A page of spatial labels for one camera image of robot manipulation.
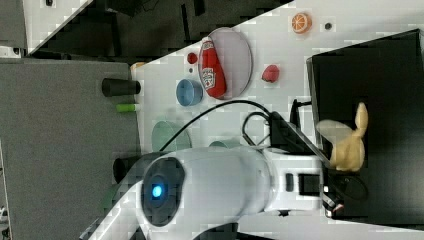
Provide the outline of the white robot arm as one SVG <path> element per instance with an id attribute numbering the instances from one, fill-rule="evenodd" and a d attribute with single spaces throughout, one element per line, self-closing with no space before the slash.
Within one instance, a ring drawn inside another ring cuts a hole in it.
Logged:
<path id="1" fill-rule="evenodd" d="M 272 132 L 294 140 L 294 149 L 206 147 L 150 155 L 147 165 L 131 167 L 111 209 L 79 240 L 130 240 L 136 232 L 146 240 L 195 240 L 243 216 L 336 209 L 338 202 L 323 190 L 323 171 L 360 170 L 367 110 L 358 109 L 353 128 L 318 123 L 333 145 L 329 156 L 279 114 L 269 120 Z"/>

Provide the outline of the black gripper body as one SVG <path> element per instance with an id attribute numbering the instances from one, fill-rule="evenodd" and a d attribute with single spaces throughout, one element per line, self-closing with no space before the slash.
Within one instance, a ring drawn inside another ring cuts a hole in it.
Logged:
<path id="1" fill-rule="evenodd" d="M 338 170 L 327 156 L 295 125 L 277 112 L 269 120 L 271 148 L 281 153 L 274 161 L 274 203 L 279 211 L 311 211 L 323 207 L 340 212 L 347 200 L 362 202 L 369 191 L 358 172 Z"/>

